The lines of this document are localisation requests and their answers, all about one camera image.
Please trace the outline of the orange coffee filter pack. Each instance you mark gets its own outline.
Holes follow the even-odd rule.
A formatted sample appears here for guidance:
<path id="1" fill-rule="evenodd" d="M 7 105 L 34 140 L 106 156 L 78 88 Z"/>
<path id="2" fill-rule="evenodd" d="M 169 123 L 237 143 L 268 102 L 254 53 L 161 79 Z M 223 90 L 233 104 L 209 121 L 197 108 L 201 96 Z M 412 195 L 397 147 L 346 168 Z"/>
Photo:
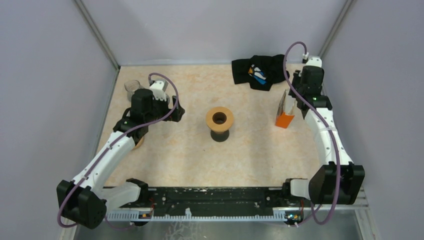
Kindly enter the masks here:
<path id="1" fill-rule="evenodd" d="M 297 101 L 295 97 L 289 95 L 289 90 L 286 89 L 280 99 L 278 110 L 275 119 L 275 126 L 287 129 L 295 117 L 295 107 Z"/>

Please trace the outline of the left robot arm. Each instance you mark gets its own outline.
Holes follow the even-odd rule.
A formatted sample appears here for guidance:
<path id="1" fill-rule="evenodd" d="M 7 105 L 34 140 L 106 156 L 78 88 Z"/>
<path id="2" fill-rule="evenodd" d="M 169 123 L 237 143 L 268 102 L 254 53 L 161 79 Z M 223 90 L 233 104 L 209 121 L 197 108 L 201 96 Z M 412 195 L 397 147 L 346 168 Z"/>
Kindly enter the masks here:
<path id="1" fill-rule="evenodd" d="M 92 161 L 71 181 L 62 180 L 57 188 L 58 224 L 65 228 L 62 218 L 73 221 L 70 227 L 82 225 L 94 229 L 107 213 L 128 203 L 144 207 L 149 203 L 148 184 L 130 178 L 125 183 L 105 188 L 105 183 L 123 158 L 143 141 L 149 126 L 161 121 L 179 122 L 185 113 L 179 95 L 168 100 L 157 99 L 151 89 L 138 89 L 131 97 L 131 106 L 116 123 L 106 144 Z"/>

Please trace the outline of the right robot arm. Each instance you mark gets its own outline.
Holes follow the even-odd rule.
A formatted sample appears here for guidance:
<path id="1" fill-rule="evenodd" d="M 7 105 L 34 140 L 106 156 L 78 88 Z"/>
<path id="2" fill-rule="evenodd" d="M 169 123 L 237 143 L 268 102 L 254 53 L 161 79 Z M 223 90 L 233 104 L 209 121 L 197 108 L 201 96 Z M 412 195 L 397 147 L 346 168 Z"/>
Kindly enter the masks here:
<path id="1" fill-rule="evenodd" d="M 313 133 L 320 168 L 311 179 L 291 178 L 290 187 L 282 191 L 281 199 L 287 206 L 295 206 L 301 198 L 314 205 L 352 205 L 357 199 L 365 178 L 362 165 L 354 164 L 347 154 L 334 123 L 333 106 L 322 94 L 324 69 L 305 65 L 293 74 L 289 96 L 296 100 L 296 107 Z"/>

